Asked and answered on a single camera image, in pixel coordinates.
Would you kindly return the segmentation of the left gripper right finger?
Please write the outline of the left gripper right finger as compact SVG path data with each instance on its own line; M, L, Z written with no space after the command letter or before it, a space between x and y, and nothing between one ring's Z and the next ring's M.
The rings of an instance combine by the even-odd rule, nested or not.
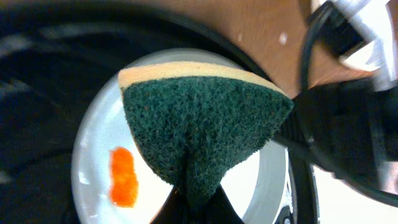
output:
M203 209L204 224L244 224L219 185Z

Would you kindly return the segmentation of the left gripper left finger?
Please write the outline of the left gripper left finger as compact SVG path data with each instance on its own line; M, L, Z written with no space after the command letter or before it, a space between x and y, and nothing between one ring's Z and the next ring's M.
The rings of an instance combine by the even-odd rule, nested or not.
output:
M189 224L189 219L188 203L174 187L150 224Z

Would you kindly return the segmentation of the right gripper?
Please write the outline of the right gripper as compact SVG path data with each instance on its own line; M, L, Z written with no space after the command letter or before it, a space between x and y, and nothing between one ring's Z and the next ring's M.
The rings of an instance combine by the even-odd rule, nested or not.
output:
M397 88L368 78L317 86L294 98L275 140L373 199L397 198Z

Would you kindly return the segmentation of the white plate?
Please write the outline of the white plate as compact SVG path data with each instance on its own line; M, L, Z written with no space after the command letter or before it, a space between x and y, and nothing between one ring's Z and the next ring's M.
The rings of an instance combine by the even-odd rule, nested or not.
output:
M397 208L361 195L332 174L313 166L316 180L320 223L397 224Z
M245 71L224 56L199 49L162 50L123 69L168 62L212 63ZM73 148L72 192L82 223L150 223L174 188L151 170L134 143L118 73L91 102ZM126 148L134 157L139 193L132 208L116 206L109 196L109 165L111 151L116 147ZM260 150L227 171L220 185L244 223L272 223L281 210L287 182L287 148L272 137ZM189 218L189 223L202 223L203 210L195 213L189 208Z

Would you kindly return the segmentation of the green yellow sponge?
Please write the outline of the green yellow sponge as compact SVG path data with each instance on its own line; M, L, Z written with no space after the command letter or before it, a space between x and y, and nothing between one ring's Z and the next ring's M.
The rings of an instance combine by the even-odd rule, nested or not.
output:
M294 106L268 80L212 63L125 68L118 83L141 156L195 213L227 171L273 137Z

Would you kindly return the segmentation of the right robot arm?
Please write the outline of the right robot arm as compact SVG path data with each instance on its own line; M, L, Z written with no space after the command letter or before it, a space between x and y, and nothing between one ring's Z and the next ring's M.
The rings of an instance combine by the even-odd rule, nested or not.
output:
M277 140L362 194L397 205L397 44L386 1L326 1L308 17L300 94ZM313 48L336 56L373 45L369 78L310 86Z

